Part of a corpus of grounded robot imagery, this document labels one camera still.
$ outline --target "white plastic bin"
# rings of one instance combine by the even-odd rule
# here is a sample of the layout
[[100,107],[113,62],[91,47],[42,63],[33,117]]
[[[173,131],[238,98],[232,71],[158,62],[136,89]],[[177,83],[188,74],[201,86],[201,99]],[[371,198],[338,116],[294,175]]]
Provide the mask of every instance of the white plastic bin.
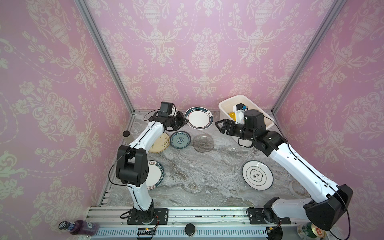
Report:
[[[229,116],[228,113],[231,113],[233,112],[232,111],[232,108],[234,105],[237,105],[239,103],[242,103],[244,104],[245,106],[248,106],[248,109],[257,109],[259,110],[261,113],[264,114],[264,116],[270,118],[270,119],[273,119],[271,116],[269,116],[266,112],[264,112],[260,107],[258,107],[255,103],[253,103],[251,100],[249,100],[249,98],[247,98],[246,96],[244,95],[236,95],[236,96],[233,96],[231,98],[228,98],[227,100],[224,100],[222,101],[221,103],[218,104],[218,107],[220,109],[220,120],[221,119],[224,119],[224,118],[227,118],[227,119],[230,119],[230,120],[233,120],[231,118],[231,116]],[[265,122],[265,125],[266,125],[266,128],[269,129],[271,128],[274,123],[267,119],[267,118],[264,118],[264,122]],[[238,137],[234,137],[234,136],[231,136],[234,141],[237,143],[237,139]],[[243,139],[240,139],[239,140],[239,143],[243,146],[251,146],[252,142],[249,141],[249,140],[243,140]]]

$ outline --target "can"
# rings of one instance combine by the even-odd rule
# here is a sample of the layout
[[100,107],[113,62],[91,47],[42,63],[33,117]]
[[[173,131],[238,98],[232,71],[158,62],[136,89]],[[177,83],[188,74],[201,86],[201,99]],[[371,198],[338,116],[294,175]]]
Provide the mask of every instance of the can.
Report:
[[311,222],[303,223],[297,226],[297,234],[303,240],[320,240],[325,238],[325,231],[316,227]]

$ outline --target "beige plate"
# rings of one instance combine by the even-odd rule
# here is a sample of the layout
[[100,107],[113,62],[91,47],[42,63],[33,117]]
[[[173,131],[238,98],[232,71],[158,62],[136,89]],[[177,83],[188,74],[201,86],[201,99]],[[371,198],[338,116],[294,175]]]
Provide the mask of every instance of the beige plate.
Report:
[[155,141],[152,145],[149,152],[151,153],[159,153],[167,149],[169,146],[169,136],[165,132],[160,135],[160,137]]

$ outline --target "floral pattern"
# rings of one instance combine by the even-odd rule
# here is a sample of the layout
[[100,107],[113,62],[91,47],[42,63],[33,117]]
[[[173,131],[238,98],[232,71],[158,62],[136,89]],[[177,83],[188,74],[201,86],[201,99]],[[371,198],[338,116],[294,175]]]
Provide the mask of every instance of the floral pattern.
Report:
[[1,240],[72,239],[58,223],[97,205],[130,117],[106,69],[73,1],[0,3]]
[[352,239],[384,226],[383,33],[383,1],[347,1],[277,112],[295,150],[353,189]]
[[134,108],[186,110],[235,94],[271,108],[333,0],[86,2]]

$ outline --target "white robotic arm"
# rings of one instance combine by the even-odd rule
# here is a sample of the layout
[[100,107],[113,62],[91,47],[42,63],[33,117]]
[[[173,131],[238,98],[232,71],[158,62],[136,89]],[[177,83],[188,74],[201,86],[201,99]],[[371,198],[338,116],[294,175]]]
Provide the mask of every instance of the white robotic arm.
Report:
[[147,153],[154,142],[168,127],[179,130],[187,123],[181,112],[176,113],[173,103],[161,102],[160,110],[149,118],[149,122],[140,136],[128,146],[118,149],[116,177],[127,186],[131,193],[134,207],[130,211],[130,221],[150,223],[154,218],[153,200],[148,194],[146,179],[149,168]]
[[252,109],[243,114],[244,124],[223,119],[215,125],[221,133],[250,140],[254,147],[283,166],[311,196],[294,200],[271,199],[264,205],[268,222],[275,222],[276,217],[294,217],[308,219],[323,230],[331,229],[346,212],[353,194],[351,188],[339,186],[325,177],[293,150],[282,135],[267,130],[261,112]]

